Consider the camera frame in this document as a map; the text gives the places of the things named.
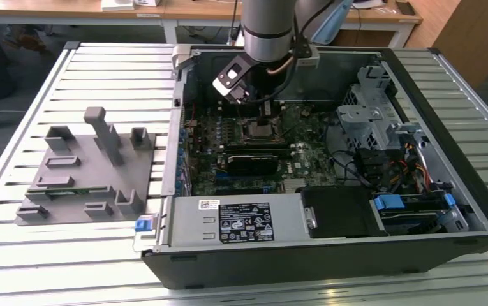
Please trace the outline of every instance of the barcode sticker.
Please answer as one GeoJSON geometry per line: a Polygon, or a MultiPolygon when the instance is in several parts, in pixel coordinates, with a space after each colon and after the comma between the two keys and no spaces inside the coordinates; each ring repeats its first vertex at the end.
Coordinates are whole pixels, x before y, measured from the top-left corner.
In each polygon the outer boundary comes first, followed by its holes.
{"type": "Polygon", "coordinates": [[[219,209],[219,200],[199,200],[198,209],[219,209]]]}

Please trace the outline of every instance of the motherboard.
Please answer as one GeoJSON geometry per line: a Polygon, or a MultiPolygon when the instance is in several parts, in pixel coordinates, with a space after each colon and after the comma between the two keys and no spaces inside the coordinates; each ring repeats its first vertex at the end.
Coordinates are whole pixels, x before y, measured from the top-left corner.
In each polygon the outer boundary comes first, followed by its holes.
{"type": "Polygon", "coordinates": [[[238,106],[235,116],[222,107],[194,106],[184,126],[191,195],[294,193],[334,185],[325,145],[331,112],[314,108],[286,103],[275,117],[256,118],[238,106]]]}

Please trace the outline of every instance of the circuit board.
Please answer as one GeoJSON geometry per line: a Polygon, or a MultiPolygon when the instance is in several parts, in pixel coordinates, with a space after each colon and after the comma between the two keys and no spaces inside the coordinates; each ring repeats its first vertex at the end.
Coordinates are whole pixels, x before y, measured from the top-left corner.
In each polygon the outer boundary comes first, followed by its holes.
{"type": "Polygon", "coordinates": [[[262,138],[246,136],[248,129],[256,129],[255,118],[239,117],[239,113],[238,117],[223,117],[208,108],[198,110],[196,119],[187,121],[191,195],[294,193],[298,187],[334,185],[337,177],[323,140],[329,113],[311,110],[307,104],[288,104],[279,115],[268,119],[271,136],[264,134],[262,138]],[[228,173],[223,149],[256,147],[260,143],[276,149],[255,149],[254,154],[279,150],[288,154],[276,161],[275,173],[228,173]]]}

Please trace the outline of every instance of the metal bracket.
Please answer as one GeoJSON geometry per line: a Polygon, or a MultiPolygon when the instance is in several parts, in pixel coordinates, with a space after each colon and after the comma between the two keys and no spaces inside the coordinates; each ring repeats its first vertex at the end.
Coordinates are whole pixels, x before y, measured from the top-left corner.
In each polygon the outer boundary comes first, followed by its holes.
{"type": "Polygon", "coordinates": [[[191,45],[175,45],[172,50],[172,67],[175,70],[187,67],[192,61],[191,45]]]}
{"type": "Polygon", "coordinates": [[[316,68],[319,65],[319,52],[318,48],[312,45],[308,45],[308,56],[299,57],[296,59],[296,69],[298,67],[314,67],[316,68]]]}

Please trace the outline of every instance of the white label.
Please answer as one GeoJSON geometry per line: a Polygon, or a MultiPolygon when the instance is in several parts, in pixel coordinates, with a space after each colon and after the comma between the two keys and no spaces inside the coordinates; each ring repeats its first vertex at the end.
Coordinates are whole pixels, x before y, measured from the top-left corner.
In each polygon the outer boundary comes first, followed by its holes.
{"type": "Polygon", "coordinates": [[[219,200],[199,200],[198,209],[219,209],[219,200]]]}
{"type": "Polygon", "coordinates": [[[144,17],[144,18],[159,18],[159,14],[135,14],[136,17],[144,17]]]}

